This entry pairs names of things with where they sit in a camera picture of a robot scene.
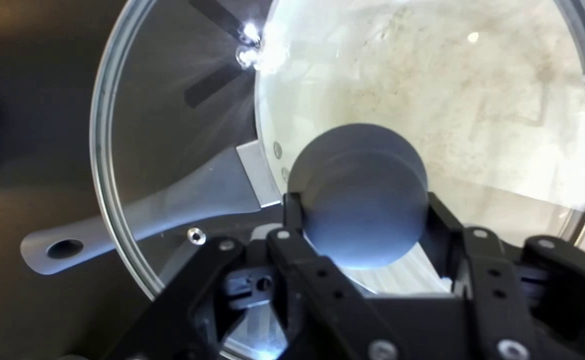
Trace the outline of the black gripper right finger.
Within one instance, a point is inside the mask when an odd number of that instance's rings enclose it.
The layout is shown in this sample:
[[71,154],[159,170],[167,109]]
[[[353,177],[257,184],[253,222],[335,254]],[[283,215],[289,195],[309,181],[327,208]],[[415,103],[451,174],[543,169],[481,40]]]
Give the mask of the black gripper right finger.
[[451,295],[423,300],[429,359],[585,360],[585,250],[535,235],[513,247],[431,199],[423,249]]

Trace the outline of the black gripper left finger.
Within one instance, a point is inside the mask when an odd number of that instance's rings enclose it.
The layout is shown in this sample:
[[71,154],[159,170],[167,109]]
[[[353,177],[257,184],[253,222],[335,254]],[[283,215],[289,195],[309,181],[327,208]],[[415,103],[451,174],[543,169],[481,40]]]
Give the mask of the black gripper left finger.
[[335,263],[301,232],[295,195],[283,200],[283,225],[261,240],[207,244],[141,313],[103,360],[223,360],[255,313],[273,321],[253,330],[281,345],[275,360],[369,360],[385,324]]

